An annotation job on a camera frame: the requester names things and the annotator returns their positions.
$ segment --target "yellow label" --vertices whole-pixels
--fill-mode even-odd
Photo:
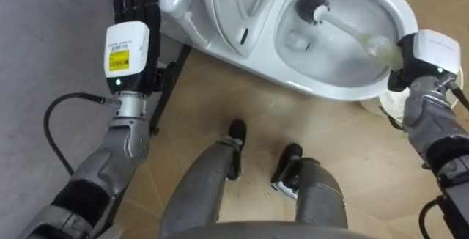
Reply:
[[[109,55],[109,71],[127,70],[129,68],[129,50],[116,51]]]

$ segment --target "toilet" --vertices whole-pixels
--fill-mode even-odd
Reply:
[[[331,13],[366,34],[398,40],[418,31],[405,0],[328,0]],[[367,100],[389,70],[324,22],[295,13],[296,0],[160,0],[161,31],[180,42],[308,95]]]

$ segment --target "wooden floor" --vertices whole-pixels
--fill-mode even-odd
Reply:
[[[469,0],[407,1],[422,29],[459,40],[466,70]],[[469,128],[467,112],[461,106],[456,112]],[[295,203],[274,192],[269,179],[278,154],[294,141],[339,181],[350,229],[376,238],[421,237],[418,212],[440,192],[406,135],[356,103],[306,97],[193,50],[149,158],[117,216],[125,238],[155,238],[161,213],[185,170],[238,117],[248,124],[244,170],[239,181],[227,183],[222,221],[293,219]],[[451,237],[441,216],[437,208],[428,215],[434,239]]]

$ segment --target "toilet seat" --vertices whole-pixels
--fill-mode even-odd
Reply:
[[[334,100],[358,101],[377,97],[387,91],[387,75],[384,75],[373,84],[362,87],[341,87],[309,78],[288,66],[277,54],[274,44],[278,21],[287,0],[273,1],[274,5],[262,27],[256,46],[247,57],[241,57],[239,54],[234,53],[231,47],[224,44],[221,37],[217,37],[212,41],[212,45],[207,48],[207,52],[278,84],[309,95]],[[405,0],[389,0],[389,3],[390,8],[394,9],[395,12],[393,16],[402,19],[399,35],[404,36],[417,32],[416,17],[409,4]]]
[[[243,56],[256,46],[272,5],[272,0],[205,0],[218,34]]]

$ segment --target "metal joint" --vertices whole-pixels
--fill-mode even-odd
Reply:
[[[147,113],[147,99],[139,92],[118,92],[114,96],[118,102],[114,107],[114,119],[120,117],[135,117],[144,119]]]

